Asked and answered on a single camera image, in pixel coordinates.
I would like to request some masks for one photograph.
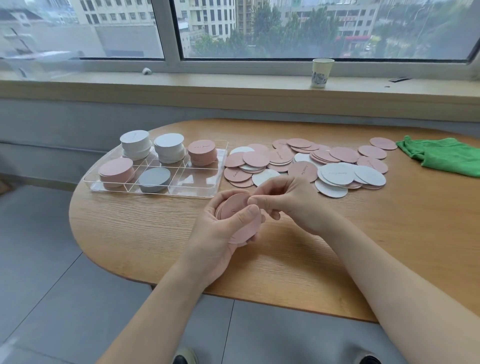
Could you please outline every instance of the clear plastic tray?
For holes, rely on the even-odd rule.
[[[162,166],[170,170],[172,178],[170,179],[170,183],[165,185],[165,189],[152,194],[211,198],[218,191],[220,180],[222,179],[225,159],[228,155],[228,142],[226,140],[214,140],[214,142],[217,148],[217,161],[208,166],[194,166],[190,162],[190,156],[188,153],[180,162],[174,164],[160,163],[155,150],[152,149],[153,151],[145,159],[133,161],[135,175],[129,183],[125,183],[116,188],[105,187],[103,182],[100,181],[98,168],[108,160],[122,156],[123,149],[121,145],[119,145],[106,154],[106,158],[102,159],[103,163],[96,163],[83,177],[83,181],[93,192],[145,194],[140,190],[140,185],[137,182],[138,178],[144,171],[153,167]]]

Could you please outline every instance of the building roof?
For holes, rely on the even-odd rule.
[[[12,13],[22,12],[28,20],[42,20],[43,18],[27,9],[0,9],[0,21],[17,20]]]

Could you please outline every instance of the wooden table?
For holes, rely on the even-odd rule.
[[[404,127],[279,121],[195,120],[163,126],[152,136],[181,133],[186,145],[223,139],[229,149],[271,145],[300,137],[329,146],[358,147],[382,136],[400,140],[451,133]],[[328,203],[388,253],[480,315],[480,180],[422,168],[399,149],[388,152],[387,185],[355,190]],[[224,179],[220,190],[232,188]],[[157,283],[182,251],[205,199],[93,193],[81,182],[70,205],[70,224],[83,252],[118,276]],[[323,240],[288,217],[267,218],[261,240],[238,249],[225,274],[206,293],[316,313],[376,321],[361,292]]]

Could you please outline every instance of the window pane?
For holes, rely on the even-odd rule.
[[[123,0],[9,1],[4,17],[18,21],[9,20],[3,28],[0,57],[74,51],[89,58],[163,58],[155,17],[145,1],[131,14],[121,12]]]
[[[188,19],[198,2],[173,2],[189,58],[465,61],[480,37],[480,0],[202,0]]]

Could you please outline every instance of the floor tile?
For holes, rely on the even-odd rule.
[[[68,222],[71,196],[33,186],[0,196],[0,342],[81,253]]]
[[[221,364],[233,300],[203,295],[197,303],[179,347],[195,350],[200,364]]]
[[[114,276],[81,255],[12,338],[68,362],[94,363],[150,292],[148,285]]]
[[[63,360],[4,344],[0,346],[1,364],[68,364]]]
[[[379,325],[235,301],[223,364],[346,364],[359,348],[407,364]]]

